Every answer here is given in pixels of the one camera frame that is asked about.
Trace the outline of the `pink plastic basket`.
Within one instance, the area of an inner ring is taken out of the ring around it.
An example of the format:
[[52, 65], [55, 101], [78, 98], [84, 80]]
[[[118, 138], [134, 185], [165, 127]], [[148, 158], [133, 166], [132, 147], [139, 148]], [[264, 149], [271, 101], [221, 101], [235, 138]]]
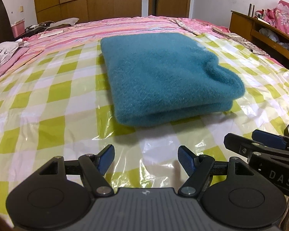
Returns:
[[21, 19], [16, 21], [14, 24], [11, 25], [12, 33], [14, 38], [19, 37], [20, 35], [25, 33], [25, 19]]

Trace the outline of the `wooden side desk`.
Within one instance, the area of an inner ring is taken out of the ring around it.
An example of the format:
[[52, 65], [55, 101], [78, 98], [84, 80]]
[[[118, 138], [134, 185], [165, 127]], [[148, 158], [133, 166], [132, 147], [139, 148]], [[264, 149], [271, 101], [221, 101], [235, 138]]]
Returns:
[[232, 11], [229, 30], [255, 44], [289, 69], [289, 35], [248, 15]]

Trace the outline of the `grey cushion on nightstand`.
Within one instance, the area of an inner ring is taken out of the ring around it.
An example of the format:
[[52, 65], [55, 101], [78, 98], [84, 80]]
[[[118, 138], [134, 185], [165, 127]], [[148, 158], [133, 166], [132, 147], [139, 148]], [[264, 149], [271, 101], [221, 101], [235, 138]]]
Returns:
[[79, 21], [79, 18], [67, 18], [61, 21], [57, 21], [56, 23], [51, 23], [49, 28], [58, 28], [61, 26], [74, 26]]

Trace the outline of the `pink striped bedspread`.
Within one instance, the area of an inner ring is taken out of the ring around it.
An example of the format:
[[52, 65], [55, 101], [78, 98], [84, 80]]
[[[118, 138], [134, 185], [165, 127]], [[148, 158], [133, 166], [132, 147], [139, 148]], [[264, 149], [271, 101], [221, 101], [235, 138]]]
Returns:
[[65, 49], [80, 46], [87, 42], [100, 40], [104, 37], [113, 35], [128, 35], [138, 33], [157, 33], [157, 32], [179, 32], [193, 33], [200, 35], [209, 33], [218, 38], [222, 36], [213, 31], [217, 28], [222, 32], [229, 33], [230, 30], [224, 26], [217, 26], [200, 19], [174, 18], [163, 16], [147, 16], [147, 17], [122, 17], [92, 21], [89, 23], [75, 24], [71, 27], [61, 28], [63, 33], [39, 39], [43, 33], [38, 33], [31, 37], [25, 37], [24, 40], [29, 43], [29, 50], [23, 54], [7, 71], [0, 74], [0, 82], [6, 79], [11, 73], [21, 68], [23, 65], [29, 64], [35, 59]]

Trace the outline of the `teal fuzzy flower sweater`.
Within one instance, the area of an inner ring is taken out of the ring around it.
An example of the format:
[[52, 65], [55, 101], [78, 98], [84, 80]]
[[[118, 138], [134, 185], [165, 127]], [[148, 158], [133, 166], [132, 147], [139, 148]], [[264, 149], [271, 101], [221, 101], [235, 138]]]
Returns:
[[116, 120], [151, 127], [224, 112], [245, 86], [217, 55], [180, 33], [117, 35], [101, 40]]

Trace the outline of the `white paper box on bed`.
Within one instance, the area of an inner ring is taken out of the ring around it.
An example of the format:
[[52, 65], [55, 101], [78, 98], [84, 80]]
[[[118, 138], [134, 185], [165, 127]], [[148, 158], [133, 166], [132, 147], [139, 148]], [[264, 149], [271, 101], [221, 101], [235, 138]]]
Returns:
[[41, 34], [41, 35], [39, 36], [39, 39], [43, 39], [43, 38], [46, 38], [46, 37], [52, 37], [52, 36], [61, 34], [61, 33], [63, 33], [63, 32], [64, 32], [63, 29], [57, 30], [57, 31], [46, 32], [46, 33]]

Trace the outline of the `green white checked plastic sheet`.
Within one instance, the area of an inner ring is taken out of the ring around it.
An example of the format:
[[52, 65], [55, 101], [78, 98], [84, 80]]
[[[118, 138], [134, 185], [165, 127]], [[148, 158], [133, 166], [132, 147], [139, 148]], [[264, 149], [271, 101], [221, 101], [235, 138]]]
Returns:
[[8, 219], [8, 193], [45, 162], [75, 160], [108, 144], [115, 160], [106, 174], [112, 187], [179, 188], [186, 173], [177, 148], [227, 160], [232, 132], [256, 129], [283, 134], [289, 125], [289, 70], [210, 34], [194, 40], [238, 74], [246, 92], [230, 111], [153, 128], [118, 124], [98, 40], [44, 53], [0, 82], [0, 215]]

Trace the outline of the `grey pillow with pink dots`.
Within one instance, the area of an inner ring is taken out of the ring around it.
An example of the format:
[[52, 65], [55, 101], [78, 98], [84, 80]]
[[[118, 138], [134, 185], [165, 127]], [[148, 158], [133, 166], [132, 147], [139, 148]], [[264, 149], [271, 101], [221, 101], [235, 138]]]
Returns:
[[0, 43], [0, 74], [7, 71], [28, 50], [28, 41]]

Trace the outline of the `brown wooden wardrobe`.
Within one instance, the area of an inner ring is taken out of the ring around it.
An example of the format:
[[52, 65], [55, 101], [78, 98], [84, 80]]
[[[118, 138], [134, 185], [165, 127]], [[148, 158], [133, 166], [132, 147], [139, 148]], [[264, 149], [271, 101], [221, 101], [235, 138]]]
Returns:
[[37, 22], [78, 18], [79, 23], [141, 16], [141, 0], [34, 0]]

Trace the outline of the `metal thermos bottle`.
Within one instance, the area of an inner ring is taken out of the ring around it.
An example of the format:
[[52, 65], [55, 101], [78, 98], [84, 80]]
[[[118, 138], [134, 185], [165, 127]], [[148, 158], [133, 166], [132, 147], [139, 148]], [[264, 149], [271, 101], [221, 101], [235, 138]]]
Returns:
[[254, 9], [255, 9], [255, 5], [254, 4], [250, 4], [249, 5], [249, 11], [248, 11], [248, 16], [249, 17], [253, 17], [254, 16]]

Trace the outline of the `pink floral bedding pile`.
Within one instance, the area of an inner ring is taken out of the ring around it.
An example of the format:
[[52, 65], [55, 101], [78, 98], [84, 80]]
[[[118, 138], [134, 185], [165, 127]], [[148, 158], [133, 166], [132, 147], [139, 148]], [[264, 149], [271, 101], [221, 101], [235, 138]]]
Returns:
[[289, 3], [280, 0], [274, 9], [257, 10], [255, 17], [289, 35]]

